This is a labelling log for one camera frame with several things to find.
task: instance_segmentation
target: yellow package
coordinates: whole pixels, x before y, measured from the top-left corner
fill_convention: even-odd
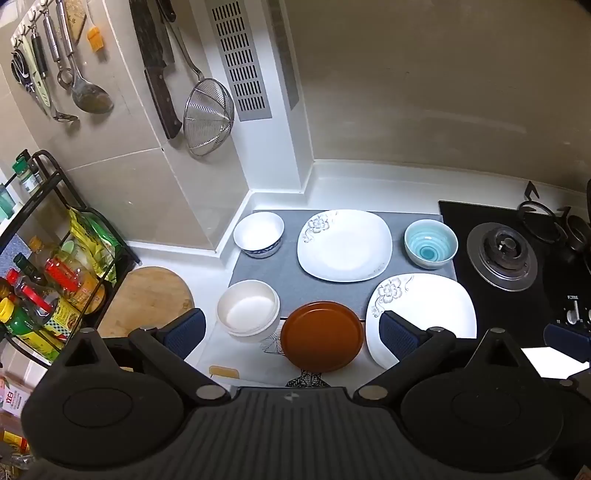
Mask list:
[[[30,451],[29,444],[26,439],[14,433],[4,431],[4,443],[9,444],[19,453],[28,453]]]
[[[86,221],[79,212],[70,208],[68,213],[70,215],[70,232],[78,240],[96,275],[102,278],[113,261],[113,256],[105,248],[100,238],[91,229],[85,227]],[[117,277],[114,266],[105,278],[115,285]]]

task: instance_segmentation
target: cleaver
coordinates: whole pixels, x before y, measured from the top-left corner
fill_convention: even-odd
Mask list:
[[[147,0],[129,0],[129,7],[134,20],[135,34],[138,37],[139,50],[144,60],[144,74],[152,94],[152,100],[166,138],[171,139],[178,135],[182,123],[174,111],[173,101],[164,81],[166,63],[163,58],[162,45],[156,34],[156,26]]]

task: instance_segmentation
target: backsplash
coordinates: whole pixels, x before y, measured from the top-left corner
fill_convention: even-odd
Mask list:
[[[173,2],[177,23],[188,32],[187,47],[203,67],[206,63],[194,33],[193,16],[184,3]],[[12,22],[0,28],[0,66],[9,89],[3,97],[0,86],[0,102],[12,102],[8,107],[22,123],[21,131],[12,137],[14,147],[3,162],[11,164],[23,148],[31,152],[36,146],[49,150],[84,199],[107,216],[127,240],[215,249],[248,191],[232,140],[204,160],[189,156],[182,133],[167,141],[145,81],[129,3],[91,0],[89,8],[105,48],[96,54],[91,51],[85,27],[77,59],[82,74],[109,93],[115,104],[113,111],[91,115],[79,110],[57,84],[58,68],[48,58],[47,84],[52,98],[59,110],[77,115],[80,121],[61,124],[44,116],[12,78],[9,39],[18,24]],[[57,27],[54,4],[50,12]],[[41,37],[49,57],[42,28]],[[182,118],[195,78],[185,68],[180,53],[175,54],[178,62],[167,69],[166,76],[175,109]]]

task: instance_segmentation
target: bottle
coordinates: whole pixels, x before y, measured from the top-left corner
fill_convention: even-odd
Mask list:
[[[71,256],[66,257],[65,254],[62,252],[61,255],[50,258],[45,264],[45,271],[63,288],[64,297],[82,311],[99,281],[78,260]],[[105,286],[100,285],[85,313],[89,314],[100,308],[105,298]]]
[[[29,240],[28,247],[32,252],[29,260],[33,266],[37,267],[40,271],[44,271],[47,260],[55,257],[55,255],[60,251],[60,247],[58,247],[56,244],[44,245],[37,235]]]
[[[47,285],[47,279],[45,275],[39,272],[23,254],[17,254],[14,257],[14,264],[21,269],[21,272],[24,273],[27,277],[31,279],[33,283],[37,285],[41,285],[42,287]]]
[[[39,189],[39,182],[23,156],[17,158],[16,162],[12,165],[12,169],[17,174],[18,180],[20,180],[23,188],[30,195],[33,195]]]
[[[8,299],[2,299],[0,301],[0,322],[6,325],[6,329],[41,356],[53,362],[57,358],[57,355],[59,355],[59,350],[43,337],[33,332],[27,326],[27,319],[28,316],[22,308],[17,307]]]
[[[29,153],[29,150],[25,148],[22,152],[20,152],[18,154],[17,158],[21,158],[21,157],[25,159],[25,161],[29,165],[31,173],[33,175],[35,175],[37,182],[39,183],[39,185],[41,185],[41,183],[43,183],[43,177],[41,176],[41,173],[39,172],[39,167],[37,167],[37,163],[35,162],[35,160],[33,160],[31,158],[31,154]]]
[[[6,274],[6,279],[14,287],[18,297],[34,303],[36,315],[42,319],[47,330],[54,335],[63,335],[66,338],[70,336],[80,312],[57,290],[35,285],[26,275],[20,274],[13,268]]]
[[[11,299],[12,302],[14,300],[11,298],[15,298],[14,290],[12,289],[12,285],[8,283],[8,280],[4,277],[0,277],[0,300],[1,299]]]
[[[80,262],[85,267],[85,269],[95,275],[95,269],[92,268],[92,263],[90,263],[84,250],[76,240],[68,240],[67,242],[64,242],[61,245],[61,249],[67,254],[71,255],[72,258],[78,260],[78,262]]]
[[[47,340],[60,348],[60,350],[62,349],[63,344],[68,340],[69,332],[55,320],[52,320],[50,314],[41,310],[28,297],[22,299],[16,295],[10,295],[8,299],[22,308],[28,315],[30,322],[27,326],[31,330],[43,335]]]

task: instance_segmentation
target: brown plate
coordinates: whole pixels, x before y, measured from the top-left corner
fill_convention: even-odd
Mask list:
[[[363,345],[363,327],[353,311],[316,301],[294,311],[281,329],[281,348],[302,370],[332,372],[353,360]]]

